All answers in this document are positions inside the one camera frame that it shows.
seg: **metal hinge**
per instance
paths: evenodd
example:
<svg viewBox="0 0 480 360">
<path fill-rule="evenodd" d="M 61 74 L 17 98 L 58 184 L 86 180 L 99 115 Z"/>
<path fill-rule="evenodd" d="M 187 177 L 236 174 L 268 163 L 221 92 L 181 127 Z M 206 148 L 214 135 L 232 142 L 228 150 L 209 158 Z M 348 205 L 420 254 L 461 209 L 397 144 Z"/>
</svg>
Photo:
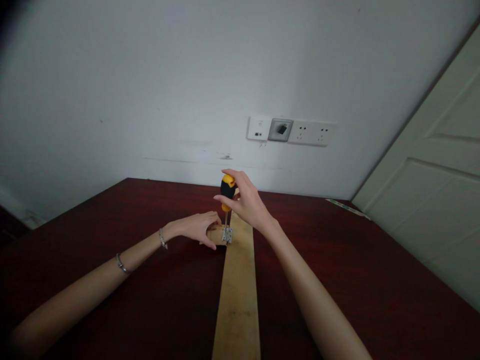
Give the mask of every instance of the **metal hinge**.
<svg viewBox="0 0 480 360">
<path fill-rule="evenodd" d="M 233 229 L 231 227 L 225 227 L 223 229 L 223 236 L 221 237 L 221 240 L 223 242 L 226 241 L 227 244 L 231 244 L 232 243 L 232 233 L 233 233 Z"/>
</svg>

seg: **wall outlet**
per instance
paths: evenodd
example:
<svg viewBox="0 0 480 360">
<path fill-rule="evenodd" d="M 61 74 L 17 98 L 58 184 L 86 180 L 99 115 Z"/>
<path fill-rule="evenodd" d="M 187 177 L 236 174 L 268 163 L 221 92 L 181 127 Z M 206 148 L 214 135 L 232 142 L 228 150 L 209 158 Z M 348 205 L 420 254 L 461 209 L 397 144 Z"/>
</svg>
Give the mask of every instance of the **wall outlet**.
<svg viewBox="0 0 480 360">
<path fill-rule="evenodd" d="M 294 121 L 289 119 L 272 119 L 268 140 L 286 142 L 289 139 L 293 123 Z"/>
<path fill-rule="evenodd" d="M 271 122 L 272 118 L 268 116 L 250 116 L 246 138 L 260 141 L 268 140 Z"/>
<path fill-rule="evenodd" d="M 288 142 L 325 147 L 334 137 L 336 129 L 337 124 L 294 120 Z"/>
</svg>

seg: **forearm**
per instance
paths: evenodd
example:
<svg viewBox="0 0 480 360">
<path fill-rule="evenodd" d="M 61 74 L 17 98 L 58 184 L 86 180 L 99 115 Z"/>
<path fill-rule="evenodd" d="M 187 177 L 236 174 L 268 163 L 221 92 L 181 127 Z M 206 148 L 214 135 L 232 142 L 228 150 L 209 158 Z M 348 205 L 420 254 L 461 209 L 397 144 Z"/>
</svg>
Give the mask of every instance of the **forearm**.
<svg viewBox="0 0 480 360">
<path fill-rule="evenodd" d="M 371 359 L 335 301 L 273 220 L 262 231 L 278 257 L 322 356 L 328 360 Z"/>
<path fill-rule="evenodd" d="M 169 225 L 165 226 L 163 234 L 165 241 L 176 235 Z M 133 271 L 160 246 L 160 236 L 154 233 L 122 252 L 121 261 Z M 127 277 L 119 269 L 115 257 L 92 270 L 23 320 L 10 335 L 13 349 L 31 358 L 41 356 Z"/>
</svg>

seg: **electrical outlet panel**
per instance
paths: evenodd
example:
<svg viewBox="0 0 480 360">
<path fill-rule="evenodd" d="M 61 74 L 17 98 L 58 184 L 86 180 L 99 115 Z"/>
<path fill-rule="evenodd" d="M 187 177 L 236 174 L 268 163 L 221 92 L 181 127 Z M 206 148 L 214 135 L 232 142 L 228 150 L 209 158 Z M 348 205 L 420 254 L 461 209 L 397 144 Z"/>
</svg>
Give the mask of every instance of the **electrical outlet panel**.
<svg viewBox="0 0 480 360">
<path fill-rule="evenodd" d="M 268 116 L 250 116 L 246 138 L 260 141 L 268 140 L 271 122 L 272 118 Z"/>
<path fill-rule="evenodd" d="M 327 146 L 334 137 L 337 124 L 294 120 L 289 144 Z"/>
</svg>

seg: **hand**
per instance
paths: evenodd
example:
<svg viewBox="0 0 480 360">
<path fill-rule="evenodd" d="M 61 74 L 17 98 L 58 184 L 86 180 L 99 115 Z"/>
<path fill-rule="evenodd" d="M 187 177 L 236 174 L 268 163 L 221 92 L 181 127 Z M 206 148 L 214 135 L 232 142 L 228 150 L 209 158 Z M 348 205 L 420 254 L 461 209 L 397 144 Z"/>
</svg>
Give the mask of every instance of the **hand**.
<svg viewBox="0 0 480 360">
<path fill-rule="evenodd" d="M 214 223 L 221 225 L 222 221 L 216 211 L 210 211 L 169 222 L 165 225 L 163 231 L 164 233 L 171 233 L 171 237 L 185 236 L 197 240 L 210 249 L 216 250 L 217 246 L 207 237 L 207 228 Z"/>
<path fill-rule="evenodd" d="M 235 179 L 235 183 L 240 189 L 240 198 L 238 201 L 223 195 L 215 195 L 213 198 L 227 205 L 238 214 L 240 219 L 264 233 L 266 228 L 274 221 L 274 218 L 265 207 L 257 188 L 243 171 L 226 169 L 221 172 Z"/>
</svg>

